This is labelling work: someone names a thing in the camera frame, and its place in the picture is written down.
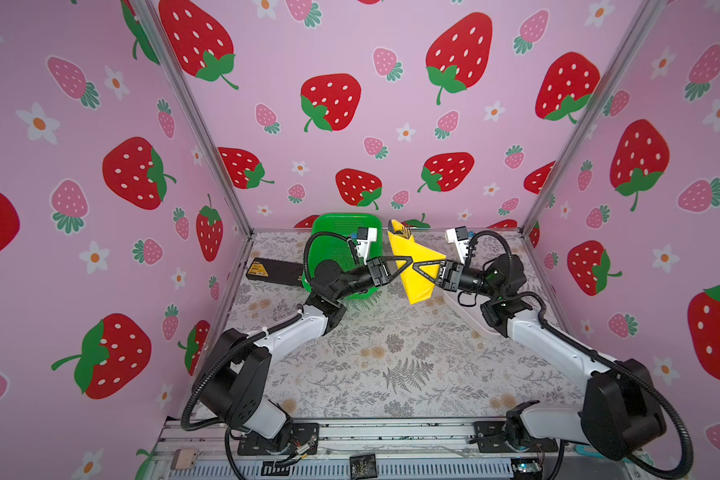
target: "pink wallpaper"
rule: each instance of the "pink wallpaper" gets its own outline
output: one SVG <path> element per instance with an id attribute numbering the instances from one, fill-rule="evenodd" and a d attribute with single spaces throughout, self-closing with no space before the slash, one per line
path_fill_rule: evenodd
<path id="1" fill-rule="evenodd" d="M 267 228 L 522 223 L 640 4 L 153 2 Z"/>
<path id="2" fill-rule="evenodd" d="M 613 95 L 536 254 L 574 334 L 652 371 L 691 478 L 720 478 L 720 0 L 668 5 Z M 661 468 L 680 457 L 670 430 L 646 448 Z"/>
<path id="3" fill-rule="evenodd" d="M 0 478 L 138 479 L 242 236 L 127 5 L 20 4 L 0 2 Z"/>

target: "green plastic tray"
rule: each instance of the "green plastic tray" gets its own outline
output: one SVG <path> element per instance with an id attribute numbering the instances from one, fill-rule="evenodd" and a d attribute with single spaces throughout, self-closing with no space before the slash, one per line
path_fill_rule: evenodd
<path id="1" fill-rule="evenodd" d="M 339 235 L 351 236 L 358 232 L 358 227 L 366 226 L 375 228 L 378 232 L 378 238 L 371 244 L 370 258 L 380 256 L 382 254 L 382 221 L 376 216 L 369 214 L 325 214 L 319 216 L 312 225 L 312 233 L 317 232 L 334 232 Z M 346 243 L 338 238 L 331 236 L 320 236 L 312 243 L 309 250 L 309 274 L 315 275 L 315 268 L 323 260 L 335 260 L 344 271 L 350 271 L 355 268 L 355 262 L 352 260 L 352 254 Z M 312 288 L 302 276 L 302 285 L 311 292 Z M 371 288 L 367 293 L 353 293 L 348 296 L 349 299 L 362 300 L 370 298 L 376 293 L 378 288 Z"/>

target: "yellow label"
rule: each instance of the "yellow label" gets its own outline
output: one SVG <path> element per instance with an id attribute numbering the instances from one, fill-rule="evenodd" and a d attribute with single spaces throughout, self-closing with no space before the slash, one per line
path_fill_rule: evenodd
<path id="1" fill-rule="evenodd" d="M 248 273 L 251 275 L 269 276 L 266 272 L 266 268 L 264 268 L 264 265 L 262 265 L 261 262 L 253 262 L 251 267 L 248 269 Z"/>

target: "floral tablecloth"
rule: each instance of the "floral tablecloth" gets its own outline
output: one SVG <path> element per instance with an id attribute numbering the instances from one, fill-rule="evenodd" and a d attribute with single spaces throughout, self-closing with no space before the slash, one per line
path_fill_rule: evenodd
<path id="1" fill-rule="evenodd" d="M 525 290 L 542 294 L 538 277 L 515 232 L 504 232 L 520 255 Z M 302 261 L 308 233 L 261 233 L 255 256 Z M 453 257 L 442 232 L 416 232 L 416 241 Z M 386 233 L 384 252 L 392 254 Z M 502 253 L 498 242 L 480 241 L 474 264 Z M 250 331 L 293 315 L 307 298 L 302 288 L 242 279 L 226 328 Z M 444 304 L 410 305 L 396 281 L 368 300 L 344 300 L 347 313 L 328 335 L 291 352 L 269 370 L 265 395 L 295 417 L 502 416 L 530 399 L 581 402 L 582 395 L 549 365 L 501 336 L 483 338 Z M 547 318 L 556 322 L 554 314 Z"/>

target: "black mounting plate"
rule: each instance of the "black mounting plate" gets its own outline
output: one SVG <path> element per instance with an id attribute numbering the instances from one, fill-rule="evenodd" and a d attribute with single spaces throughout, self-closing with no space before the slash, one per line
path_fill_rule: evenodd
<path id="1" fill-rule="evenodd" d="M 501 434 L 502 429 L 504 428 L 504 422 L 475 422 L 474 423 L 474 430 L 476 431 L 477 438 L 477 444 L 478 448 L 480 449 L 480 453 L 517 453 L 516 450 L 513 450 L 512 448 L 507 445 L 507 443 L 504 440 L 492 442 L 490 440 L 488 441 L 481 441 L 480 438 L 483 437 L 492 437 Z M 541 446 L 541 449 L 544 452 L 556 452 L 557 451 L 557 442 L 553 440 L 552 438 L 537 438 L 537 443 Z"/>
<path id="2" fill-rule="evenodd" d="M 291 437 L 296 437 L 299 443 L 304 445 L 305 443 L 312 442 L 312 447 L 306 451 L 307 455 L 315 455 L 317 453 L 317 443 L 320 438 L 320 424 L 319 423 L 297 423 L 291 427 Z M 266 449 L 267 441 L 264 440 L 258 433 L 250 432 L 240 440 L 240 444 L 237 446 L 237 455 L 239 456 L 261 456 L 261 455 L 290 455 L 296 447 L 292 444 L 288 444 L 288 449 L 284 452 L 270 452 Z"/>

